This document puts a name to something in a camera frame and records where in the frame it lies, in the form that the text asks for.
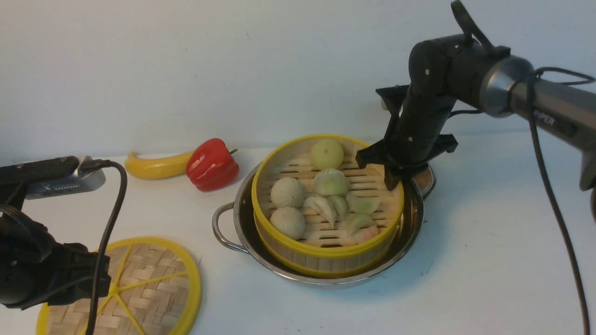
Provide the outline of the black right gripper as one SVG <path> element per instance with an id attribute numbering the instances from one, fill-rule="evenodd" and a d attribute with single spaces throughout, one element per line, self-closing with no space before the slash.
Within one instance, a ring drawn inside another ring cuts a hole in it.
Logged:
<path id="1" fill-rule="evenodd" d="M 426 169 L 428 162 L 458 145 L 452 135 L 441 135 L 456 99 L 447 94 L 424 97 L 411 85 L 375 90 L 390 113 L 381 140 L 359 150 L 356 163 L 385 166 L 385 186 L 393 191 L 403 179 L 413 178 Z"/>

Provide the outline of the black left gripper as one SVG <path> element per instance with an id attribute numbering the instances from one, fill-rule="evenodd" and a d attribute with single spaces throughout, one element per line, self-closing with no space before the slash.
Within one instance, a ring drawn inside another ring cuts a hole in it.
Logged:
<path id="1" fill-rule="evenodd" d="M 110 257 L 59 243 L 19 208 L 1 206 L 0 302 L 9 309 L 62 306 L 106 297 Z"/>

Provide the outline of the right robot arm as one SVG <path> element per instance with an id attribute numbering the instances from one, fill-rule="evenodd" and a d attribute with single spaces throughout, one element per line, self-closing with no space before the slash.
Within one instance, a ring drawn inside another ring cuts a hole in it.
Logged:
<path id="1" fill-rule="evenodd" d="M 516 114 L 582 153 L 579 188 L 591 191 L 595 209 L 596 96 L 578 85 L 595 78 L 556 67 L 534 68 L 511 49 L 493 45 L 462 2 L 451 3 L 462 33 L 425 40 L 409 55 L 408 85 L 377 89 L 390 121 L 379 142 L 359 150 L 358 166 L 381 165 L 385 185 L 413 178 L 428 162 L 452 153 L 458 142 L 443 135 L 455 103 L 503 118 Z"/>

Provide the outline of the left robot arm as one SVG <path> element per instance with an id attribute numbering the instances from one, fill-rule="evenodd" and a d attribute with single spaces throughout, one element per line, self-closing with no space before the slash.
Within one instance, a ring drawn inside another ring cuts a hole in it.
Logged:
<path id="1" fill-rule="evenodd" d="M 47 227 L 23 213 L 26 200 L 92 192 L 106 182 L 89 170 L 90 156 L 58 157 L 0 170 L 0 298 L 9 309 L 62 306 L 89 299 L 97 253 L 80 243 L 61 243 Z"/>

